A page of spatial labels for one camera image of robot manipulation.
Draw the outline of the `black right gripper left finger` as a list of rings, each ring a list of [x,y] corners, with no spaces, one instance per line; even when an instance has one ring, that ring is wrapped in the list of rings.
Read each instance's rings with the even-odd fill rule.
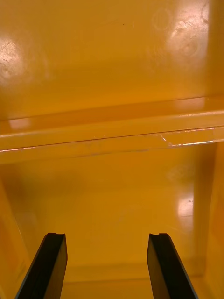
[[[15,297],[59,299],[67,261],[66,235],[47,233]]]

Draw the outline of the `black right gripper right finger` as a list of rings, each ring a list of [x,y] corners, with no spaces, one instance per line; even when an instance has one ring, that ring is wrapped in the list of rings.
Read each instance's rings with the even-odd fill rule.
[[[147,266],[155,299],[198,298],[168,234],[149,235]]]

